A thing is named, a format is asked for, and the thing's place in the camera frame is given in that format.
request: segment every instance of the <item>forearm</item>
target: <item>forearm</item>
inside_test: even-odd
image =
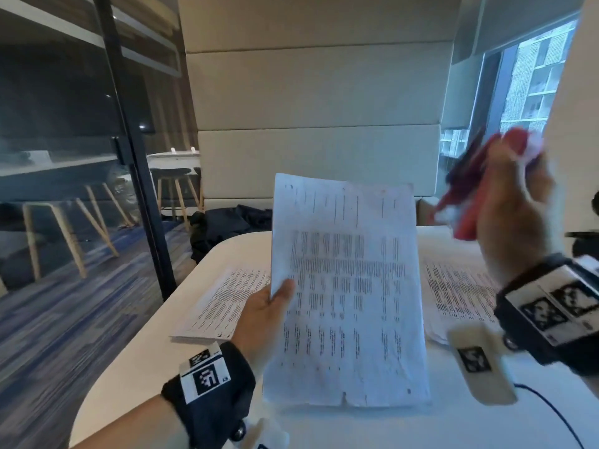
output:
[[[172,405],[160,395],[94,433],[73,449],[189,449],[189,437]]]

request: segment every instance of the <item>paper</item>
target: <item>paper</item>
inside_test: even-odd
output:
[[[430,339],[446,344],[447,331],[468,321],[500,330],[493,313],[499,287],[484,266],[425,257],[420,269],[425,330]]]
[[[277,174],[273,287],[297,289],[264,376],[276,403],[430,400],[410,186]]]
[[[191,309],[172,337],[229,340],[247,298],[270,282],[261,269],[226,271]]]

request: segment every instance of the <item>black cable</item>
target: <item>black cable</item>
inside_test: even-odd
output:
[[[558,411],[558,409],[556,407],[553,406],[553,404],[549,400],[547,400],[545,397],[543,397],[540,392],[535,391],[535,389],[531,388],[530,386],[527,386],[526,384],[516,383],[516,384],[514,384],[514,386],[519,387],[520,389],[526,389],[527,391],[532,392],[538,398],[543,400],[543,402],[545,402],[547,405],[549,405],[549,407],[554,411],[555,414],[558,415],[558,417],[562,420],[562,422],[568,428],[568,430],[570,431],[570,433],[572,434],[572,436],[574,437],[574,439],[580,446],[580,449],[585,449],[585,447],[582,445],[582,442],[580,441],[580,438],[578,438],[578,435],[576,435],[576,432],[574,431],[572,426],[568,423],[568,421],[565,420],[565,417]]]

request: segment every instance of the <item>floor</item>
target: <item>floor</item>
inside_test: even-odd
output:
[[[183,225],[165,222],[178,282],[195,266]],[[0,447],[64,449],[87,391],[162,303],[141,227],[0,298]]]

